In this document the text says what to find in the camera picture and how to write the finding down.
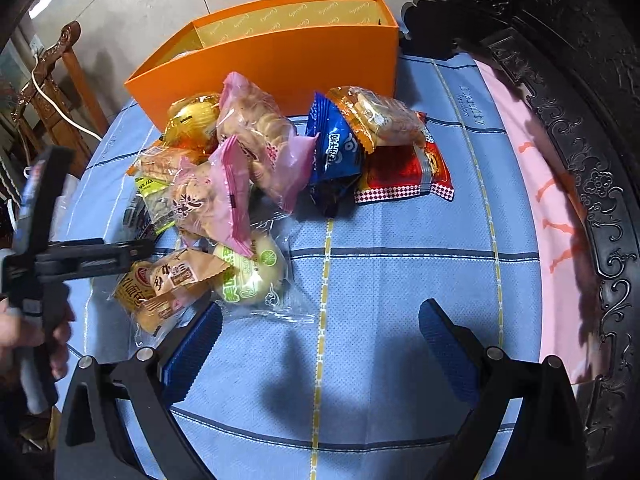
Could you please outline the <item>person's left hand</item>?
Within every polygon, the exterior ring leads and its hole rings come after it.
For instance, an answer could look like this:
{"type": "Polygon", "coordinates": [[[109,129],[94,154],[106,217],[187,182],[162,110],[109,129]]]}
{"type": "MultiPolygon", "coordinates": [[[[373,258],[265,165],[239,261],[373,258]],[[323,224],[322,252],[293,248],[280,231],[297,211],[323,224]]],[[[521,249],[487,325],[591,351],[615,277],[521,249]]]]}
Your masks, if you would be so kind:
{"type": "MultiPolygon", "coordinates": [[[[16,314],[9,312],[9,300],[1,300],[1,375],[8,376],[13,367],[13,352],[22,347],[38,347],[46,340],[40,328],[29,325],[16,314]]],[[[52,333],[55,341],[50,356],[50,367],[55,379],[62,379],[68,372],[67,344],[72,336],[70,324],[75,321],[75,315],[69,304],[66,304],[63,321],[56,326],[52,333]]]]}

